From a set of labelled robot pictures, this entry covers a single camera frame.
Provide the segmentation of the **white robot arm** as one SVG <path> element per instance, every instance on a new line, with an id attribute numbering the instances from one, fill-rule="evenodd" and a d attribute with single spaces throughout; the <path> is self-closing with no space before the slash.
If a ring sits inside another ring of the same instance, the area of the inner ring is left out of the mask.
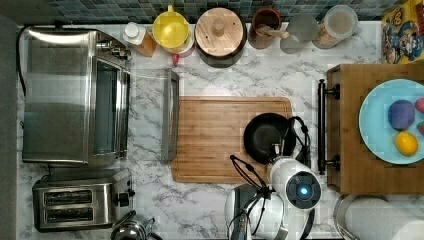
<path id="1" fill-rule="evenodd" d="M 295 159 L 276 157 L 269 180 L 237 186 L 227 195 L 228 240 L 302 240 L 308 236 L 322 193 L 315 174 Z"/>

